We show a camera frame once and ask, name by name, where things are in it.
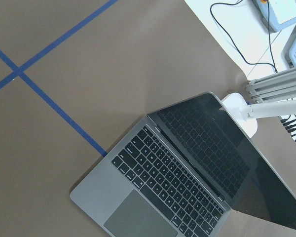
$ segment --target gray laptop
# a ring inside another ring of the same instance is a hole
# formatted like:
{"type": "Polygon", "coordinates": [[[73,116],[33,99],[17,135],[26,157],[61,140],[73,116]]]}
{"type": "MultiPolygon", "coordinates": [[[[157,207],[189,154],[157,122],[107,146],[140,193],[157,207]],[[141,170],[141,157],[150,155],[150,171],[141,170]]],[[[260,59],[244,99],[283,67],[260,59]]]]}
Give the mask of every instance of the gray laptop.
{"type": "Polygon", "coordinates": [[[113,237],[214,237],[231,208],[296,230],[296,199],[212,93],[142,118],[71,199],[113,237]]]}

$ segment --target cable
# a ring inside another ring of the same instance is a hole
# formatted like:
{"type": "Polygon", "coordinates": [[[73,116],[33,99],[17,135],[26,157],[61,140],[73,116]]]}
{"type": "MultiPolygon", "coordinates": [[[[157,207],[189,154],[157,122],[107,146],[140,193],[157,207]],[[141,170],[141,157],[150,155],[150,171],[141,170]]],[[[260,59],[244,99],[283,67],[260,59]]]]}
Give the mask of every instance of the cable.
{"type": "Polygon", "coordinates": [[[271,36],[270,36],[270,14],[268,14],[268,36],[269,36],[269,47],[270,47],[270,52],[271,52],[271,57],[272,57],[272,61],[273,61],[273,64],[271,63],[249,63],[245,57],[243,56],[243,54],[240,52],[240,50],[238,49],[237,45],[235,44],[235,42],[233,41],[231,35],[228,33],[228,31],[218,22],[218,20],[215,18],[214,14],[213,14],[213,11],[212,11],[212,8],[214,5],[229,5],[229,6],[235,6],[239,3],[241,3],[243,0],[240,0],[239,2],[237,3],[225,3],[225,2],[217,2],[217,3],[214,3],[211,5],[210,7],[210,13],[211,13],[211,16],[212,18],[216,21],[216,23],[223,29],[223,31],[225,31],[225,33],[229,36],[229,38],[231,39],[231,42],[233,43],[233,46],[236,48],[237,52],[240,54],[240,56],[242,57],[242,59],[249,65],[260,65],[260,64],[267,64],[267,65],[270,65],[274,68],[275,72],[277,73],[277,69],[275,67],[275,63],[274,63],[274,58],[273,58],[273,53],[272,53],[272,49],[271,49],[271,36]]]}

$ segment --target display screen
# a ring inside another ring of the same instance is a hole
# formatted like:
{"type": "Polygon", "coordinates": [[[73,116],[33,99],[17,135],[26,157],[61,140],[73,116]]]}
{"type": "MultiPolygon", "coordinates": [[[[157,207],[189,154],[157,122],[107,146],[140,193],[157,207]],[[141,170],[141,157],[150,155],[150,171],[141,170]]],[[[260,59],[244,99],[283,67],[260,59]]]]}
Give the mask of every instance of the display screen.
{"type": "Polygon", "coordinates": [[[296,199],[212,94],[148,116],[232,209],[296,229],[296,199]]]}
{"type": "Polygon", "coordinates": [[[296,17],[296,0],[269,0],[279,24],[296,17]]]}

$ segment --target black key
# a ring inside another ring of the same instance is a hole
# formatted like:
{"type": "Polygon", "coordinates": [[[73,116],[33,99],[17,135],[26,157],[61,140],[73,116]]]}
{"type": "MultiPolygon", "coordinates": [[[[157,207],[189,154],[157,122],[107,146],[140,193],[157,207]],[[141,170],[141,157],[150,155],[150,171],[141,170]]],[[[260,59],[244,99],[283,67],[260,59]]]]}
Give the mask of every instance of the black key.
{"type": "Polygon", "coordinates": [[[144,154],[144,156],[148,156],[148,154],[150,153],[150,149],[147,147],[147,146],[144,146],[142,149],[141,149],[141,152],[144,154]]]}
{"type": "Polygon", "coordinates": [[[153,178],[149,178],[147,181],[147,185],[151,188],[154,187],[154,185],[156,184],[156,181],[153,178]]]}
{"type": "Polygon", "coordinates": [[[174,203],[173,198],[172,197],[167,197],[166,204],[168,205],[168,207],[172,206],[173,203],[174,203]]]}
{"type": "Polygon", "coordinates": [[[177,166],[173,163],[173,162],[171,162],[169,165],[168,165],[168,168],[169,168],[169,170],[171,170],[172,172],[177,168],[177,166]]]}
{"type": "Polygon", "coordinates": [[[179,185],[179,180],[177,178],[174,178],[172,181],[171,181],[171,184],[173,185],[173,187],[177,187],[179,185]]]}
{"type": "Polygon", "coordinates": [[[176,170],[173,173],[178,178],[182,175],[182,171],[179,168],[176,168],[176,170]]]}
{"type": "Polygon", "coordinates": [[[136,160],[138,161],[139,164],[143,164],[143,163],[145,163],[146,158],[145,158],[142,154],[140,154],[140,155],[136,158],[136,160]]]}
{"type": "Polygon", "coordinates": [[[186,177],[184,174],[182,174],[182,175],[180,176],[179,180],[181,181],[181,183],[184,184],[184,183],[187,181],[187,177],[186,177]]]}
{"type": "Polygon", "coordinates": [[[165,175],[165,177],[166,177],[166,179],[169,181],[169,182],[171,182],[172,180],[173,180],[173,178],[174,178],[174,175],[173,175],[173,173],[171,173],[171,172],[168,172],[166,175],[165,175]]]}
{"type": "Polygon", "coordinates": [[[208,237],[208,234],[206,234],[199,226],[196,226],[194,233],[197,237],[208,237]]]}
{"type": "Polygon", "coordinates": [[[179,230],[184,234],[184,232],[187,230],[186,224],[182,223],[179,227],[179,230]]]}
{"type": "Polygon", "coordinates": [[[138,135],[139,138],[142,139],[142,140],[147,136],[146,132],[143,131],[143,130],[140,130],[139,133],[137,133],[137,135],[138,135]]]}
{"type": "Polygon", "coordinates": [[[217,220],[213,218],[209,224],[214,228],[217,224],[217,220]]]}
{"type": "Polygon", "coordinates": [[[137,162],[124,149],[118,154],[129,167],[134,168],[137,162]]]}
{"type": "Polygon", "coordinates": [[[137,148],[131,144],[131,143],[128,143],[126,145],[126,150],[128,151],[128,153],[133,157],[133,158],[136,158],[138,155],[139,155],[139,151],[137,150],[137,148]]]}
{"type": "Polygon", "coordinates": [[[191,228],[192,230],[194,230],[194,228],[196,227],[196,222],[191,220],[188,224],[188,227],[191,228]]]}
{"type": "Polygon", "coordinates": [[[183,219],[183,217],[185,216],[185,211],[184,211],[182,208],[180,208],[180,210],[178,211],[177,215],[178,215],[181,219],[183,219]]]}
{"type": "Polygon", "coordinates": [[[222,215],[217,211],[216,209],[213,210],[212,212],[213,217],[219,221],[219,219],[222,217],[222,215]]]}
{"type": "Polygon", "coordinates": [[[186,223],[186,224],[188,224],[190,220],[191,220],[191,217],[189,215],[187,215],[187,214],[183,218],[183,222],[186,223]]]}
{"type": "Polygon", "coordinates": [[[190,229],[188,229],[188,230],[186,231],[186,233],[184,234],[184,236],[185,236],[185,237],[192,237],[192,234],[193,234],[193,232],[192,232],[190,229]]]}
{"type": "Polygon", "coordinates": [[[159,194],[159,197],[164,201],[167,198],[168,194],[166,191],[162,190],[161,193],[159,194]]]}
{"type": "Polygon", "coordinates": [[[162,188],[160,185],[156,184],[152,190],[158,195],[161,192],[162,188]]]}
{"type": "Polygon", "coordinates": [[[172,219],[172,224],[175,226],[175,227],[179,227],[180,224],[182,223],[182,221],[179,219],[178,216],[175,216],[173,219],[172,219]]]}
{"type": "Polygon", "coordinates": [[[144,143],[145,143],[148,147],[150,147],[150,145],[153,143],[153,140],[152,140],[150,137],[146,137],[146,138],[144,139],[144,143]]]}
{"type": "Polygon", "coordinates": [[[167,192],[173,197],[173,195],[176,193],[176,189],[173,186],[170,186],[167,192]]]}
{"type": "Polygon", "coordinates": [[[156,153],[158,150],[159,150],[159,147],[157,146],[157,144],[155,143],[152,143],[151,146],[150,146],[150,149],[156,153]]]}
{"type": "Polygon", "coordinates": [[[143,173],[140,175],[140,177],[144,182],[146,182],[148,180],[148,178],[150,177],[150,175],[146,171],[143,171],[143,173]]]}
{"type": "Polygon", "coordinates": [[[187,212],[187,214],[191,214],[192,210],[193,210],[193,207],[190,204],[188,204],[185,208],[185,211],[187,212]]]}
{"type": "Polygon", "coordinates": [[[203,223],[203,221],[204,221],[204,219],[203,219],[201,216],[198,216],[198,217],[196,218],[196,222],[197,222],[197,224],[199,224],[199,225],[201,225],[201,224],[203,223]]]}
{"type": "Polygon", "coordinates": [[[156,177],[156,181],[159,184],[162,184],[163,180],[164,180],[164,177],[161,174],[158,174],[157,177],[156,177]]]}
{"type": "Polygon", "coordinates": [[[171,210],[173,210],[175,213],[177,213],[179,209],[180,209],[180,206],[176,202],[171,207],[171,210]]]}
{"type": "Polygon", "coordinates": [[[135,185],[136,188],[140,189],[143,185],[144,185],[144,182],[143,180],[141,180],[139,177],[136,177],[132,183],[135,185]]]}
{"type": "Polygon", "coordinates": [[[193,220],[196,220],[196,218],[198,217],[198,213],[197,213],[197,211],[192,210],[192,212],[191,212],[191,217],[192,217],[193,220]]]}
{"type": "Polygon", "coordinates": [[[185,191],[185,187],[184,187],[183,184],[180,184],[180,185],[178,186],[178,191],[179,191],[180,194],[183,194],[183,193],[184,193],[184,191],[185,191]]]}
{"type": "Polygon", "coordinates": [[[123,163],[119,157],[115,157],[111,162],[116,168],[118,168],[123,163]]]}
{"type": "Polygon", "coordinates": [[[150,152],[147,156],[147,159],[150,160],[151,163],[153,163],[157,159],[157,157],[154,155],[154,153],[150,152]]]}
{"type": "Polygon", "coordinates": [[[146,126],[143,129],[150,137],[152,136],[152,132],[150,132],[146,126]]]}
{"type": "Polygon", "coordinates": [[[129,170],[129,167],[127,166],[127,164],[123,163],[118,170],[122,173],[122,174],[126,174],[126,172],[129,170]]]}
{"type": "Polygon", "coordinates": [[[191,205],[194,205],[194,203],[196,202],[196,198],[191,196],[188,200],[188,202],[191,204],[191,205]]]}
{"type": "Polygon", "coordinates": [[[136,174],[130,169],[125,176],[128,180],[132,181],[136,177],[136,174]]]}
{"type": "Polygon", "coordinates": [[[164,158],[166,154],[163,152],[163,150],[159,149],[157,152],[156,152],[156,156],[160,159],[164,158]]]}
{"type": "Polygon", "coordinates": [[[160,173],[163,174],[163,175],[166,175],[168,173],[168,168],[163,165],[161,168],[160,168],[160,173]]]}
{"type": "Polygon", "coordinates": [[[171,221],[174,217],[173,211],[168,208],[147,185],[144,185],[140,191],[169,221],[171,221]]]}
{"type": "Polygon", "coordinates": [[[156,177],[158,173],[159,173],[159,172],[158,172],[158,170],[157,170],[155,167],[153,167],[153,168],[149,171],[149,174],[150,174],[153,178],[156,177]]]}
{"type": "Polygon", "coordinates": [[[185,186],[187,189],[191,189],[193,187],[193,183],[190,180],[187,180],[187,182],[185,183],[185,186]]]}
{"type": "Polygon", "coordinates": [[[143,172],[143,168],[138,164],[136,165],[136,167],[134,168],[134,171],[137,175],[140,175],[143,172]]]}
{"type": "Polygon", "coordinates": [[[144,169],[145,169],[146,171],[149,171],[149,170],[152,168],[152,164],[151,164],[148,160],[146,160],[146,162],[145,162],[145,164],[143,165],[143,167],[144,167],[144,169]]]}
{"type": "Polygon", "coordinates": [[[163,162],[165,165],[168,165],[168,164],[171,162],[171,160],[170,160],[169,157],[165,156],[165,157],[162,159],[162,162],[163,162]]]}
{"type": "Polygon", "coordinates": [[[162,166],[162,162],[159,159],[156,159],[156,161],[153,163],[154,167],[156,167],[157,169],[160,169],[162,166]]]}
{"type": "Polygon", "coordinates": [[[135,145],[135,147],[138,150],[140,150],[144,146],[144,143],[139,139],[138,136],[134,137],[131,142],[135,145]]]}
{"type": "Polygon", "coordinates": [[[213,228],[209,224],[207,224],[206,221],[203,222],[201,227],[206,232],[206,234],[208,234],[208,235],[210,235],[211,232],[213,231],[213,228]]]}
{"type": "Polygon", "coordinates": [[[183,193],[183,196],[184,196],[186,199],[189,199],[189,197],[191,196],[191,193],[189,192],[189,190],[185,190],[184,193],[183,193]]]}
{"type": "Polygon", "coordinates": [[[176,194],[174,194],[173,198],[175,201],[179,202],[181,200],[182,196],[179,192],[176,192],[176,194]]]}
{"type": "Polygon", "coordinates": [[[167,180],[163,181],[163,183],[161,184],[161,187],[163,187],[165,190],[168,190],[170,186],[171,184],[167,180]]]}
{"type": "Polygon", "coordinates": [[[200,204],[198,201],[195,203],[194,208],[195,210],[199,211],[199,209],[201,209],[202,204],[200,204]]]}
{"type": "Polygon", "coordinates": [[[181,201],[179,202],[179,205],[180,205],[181,207],[185,208],[186,205],[187,205],[187,201],[183,198],[183,199],[181,199],[181,201]]]}
{"type": "Polygon", "coordinates": [[[214,206],[210,203],[208,204],[207,208],[206,208],[209,212],[212,212],[214,210],[214,206]]]}

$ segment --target blue tape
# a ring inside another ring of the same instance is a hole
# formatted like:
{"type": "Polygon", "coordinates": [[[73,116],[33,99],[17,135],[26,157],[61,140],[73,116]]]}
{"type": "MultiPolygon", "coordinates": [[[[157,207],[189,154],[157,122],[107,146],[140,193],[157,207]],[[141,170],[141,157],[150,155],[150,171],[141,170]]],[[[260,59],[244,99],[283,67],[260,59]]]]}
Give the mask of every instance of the blue tape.
{"type": "Polygon", "coordinates": [[[103,13],[105,10],[107,10],[110,6],[112,6],[114,3],[116,3],[117,0],[110,0],[107,3],[105,3],[103,6],[98,8],[95,12],[93,12],[91,15],[87,16],[85,19],[83,19],[80,23],[72,27],[69,31],[64,33],[62,36],[60,36],[58,39],[56,39],[53,43],[51,43],[49,46],[47,46],[45,49],[43,49],[41,52],[33,56],[31,59],[29,59],[27,62],[25,62],[21,67],[20,70],[24,72],[26,69],[28,69],[30,66],[32,66],[34,63],[36,63],[38,60],[40,60],[42,57],[44,57],[46,54],[48,54],[50,51],[52,51],[54,48],[56,48],[58,45],[60,45],[62,42],[67,40],[69,37],[71,37],[74,33],[79,31],[82,27],[87,25],[90,21],[92,21],[94,18],[99,16],[101,13],[103,13]]]}
{"type": "Polygon", "coordinates": [[[40,89],[25,73],[20,73],[19,77],[34,90],[54,111],[56,111],[67,123],[71,125],[92,147],[102,156],[108,153],[89,136],[69,115],[66,114],[42,89],[40,89]]]}

